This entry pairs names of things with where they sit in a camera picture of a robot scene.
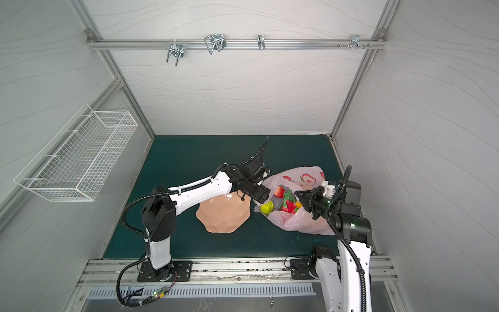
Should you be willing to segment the pink plastic bag peach print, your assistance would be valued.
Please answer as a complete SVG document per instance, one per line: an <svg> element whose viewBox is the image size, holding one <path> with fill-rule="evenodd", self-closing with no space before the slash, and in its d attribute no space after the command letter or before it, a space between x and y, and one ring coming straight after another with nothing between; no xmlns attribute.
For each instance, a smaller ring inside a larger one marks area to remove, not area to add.
<svg viewBox="0 0 499 312"><path fill-rule="evenodd" d="M269 198L263 204L257 204L255 210L284 231L333 236L327 222L313 219L296 196L297 191L310 191L322 186L325 180L325 173L319 166L304 166L272 175L262 182L270 190Z"/></svg>

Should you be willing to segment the green starfruit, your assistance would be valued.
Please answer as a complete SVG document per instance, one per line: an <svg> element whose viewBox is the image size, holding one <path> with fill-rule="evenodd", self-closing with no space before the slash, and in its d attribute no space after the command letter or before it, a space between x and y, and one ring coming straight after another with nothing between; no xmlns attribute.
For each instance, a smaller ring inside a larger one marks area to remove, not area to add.
<svg viewBox="0 0 499 312"><path fill-rule="evenodd" d="M274 203L273 203L273 201L270 200L266 204L263 204L260 207L260 210L261 210L261 213L264 214L264 215L268 215L271 212L273 212L274 211Z"/></svg>

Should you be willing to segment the red yellow strawberry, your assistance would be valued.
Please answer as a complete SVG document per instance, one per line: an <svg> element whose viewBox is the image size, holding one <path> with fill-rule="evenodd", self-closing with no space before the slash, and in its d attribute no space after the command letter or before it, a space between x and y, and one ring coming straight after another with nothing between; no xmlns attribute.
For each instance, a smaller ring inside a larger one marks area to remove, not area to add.
<svg viewBox="0 0 499 312"><path fill-rule="evenodd" d="M284 189L284 187L282 186L278 186L277 189L275 190L274 192L274 197L276 198L284 198L284 194L285 194L286 190Z"/></svg>

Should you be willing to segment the pink dragon fruit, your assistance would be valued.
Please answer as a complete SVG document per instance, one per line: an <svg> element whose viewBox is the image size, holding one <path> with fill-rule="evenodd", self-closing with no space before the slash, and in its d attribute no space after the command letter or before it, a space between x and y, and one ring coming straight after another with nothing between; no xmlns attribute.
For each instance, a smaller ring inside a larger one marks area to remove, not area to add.
<svg viewBox="0 0 499 312"><path fill-rule="evenodd" d="M302 207L302 204L296 199L294 193L289 190L284 194L283 201L280 205L279 210L287 213L295 214Z"/></svg>

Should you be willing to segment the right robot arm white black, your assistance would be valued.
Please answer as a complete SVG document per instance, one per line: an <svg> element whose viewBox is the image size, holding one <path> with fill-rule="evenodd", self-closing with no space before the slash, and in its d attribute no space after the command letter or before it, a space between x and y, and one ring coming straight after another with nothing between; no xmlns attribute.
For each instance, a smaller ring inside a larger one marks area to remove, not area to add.
<svg viewBox="0 0 499 312"><path fill-rule="evenodd" d="M313 219L326 221L337 239L337 253L315 247L308 260L309 273L320 281L326 311L372 311L372 226L362 216L360 191L343 183L298 191L296 196Z"/></svg>

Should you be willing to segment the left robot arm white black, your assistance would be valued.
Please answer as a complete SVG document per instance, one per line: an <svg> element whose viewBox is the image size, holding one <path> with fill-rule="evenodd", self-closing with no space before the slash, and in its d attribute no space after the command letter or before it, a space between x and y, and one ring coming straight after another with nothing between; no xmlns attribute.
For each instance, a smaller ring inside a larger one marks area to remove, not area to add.
<svg viewBox="0 0 499 312"><path fill-rule="evenodd" d="M265 164L220 165L213 175L180 187L156 191L128 203L122 211L123 227L140 235L146 243L145 259L154 272L173 269L170 252L171 236L176 227L176 217L187 209L217 196L241 192L259 204L270 196L262 185L270 174ZM144 230L131 226L127 214L133 206L146 201L142 210Z"/></svg>

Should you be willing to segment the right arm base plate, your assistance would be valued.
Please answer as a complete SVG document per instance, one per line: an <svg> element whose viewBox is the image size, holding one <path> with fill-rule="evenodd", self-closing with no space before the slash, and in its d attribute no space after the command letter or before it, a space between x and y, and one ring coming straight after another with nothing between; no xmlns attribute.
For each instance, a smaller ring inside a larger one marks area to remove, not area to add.
<svg viewBox="0 0 499 312"><path fill-rule="evenodd" d="M318 280L315 270L315 262L304 258L294 258L289 261L288 268L291 270L293 280Z"/></svg>

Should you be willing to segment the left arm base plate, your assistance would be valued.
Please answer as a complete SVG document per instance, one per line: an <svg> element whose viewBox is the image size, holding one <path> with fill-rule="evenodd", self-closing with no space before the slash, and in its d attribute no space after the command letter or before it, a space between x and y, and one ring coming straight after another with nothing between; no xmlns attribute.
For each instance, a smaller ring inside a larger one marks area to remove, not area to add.
<svg viewBox="0 0 499 312"><path fill-rule="evenodd" d="M149 261L145 261L139 270L137 282L188 282L191 278L192 261L170 261L160 269L154 269Z"/></svg>

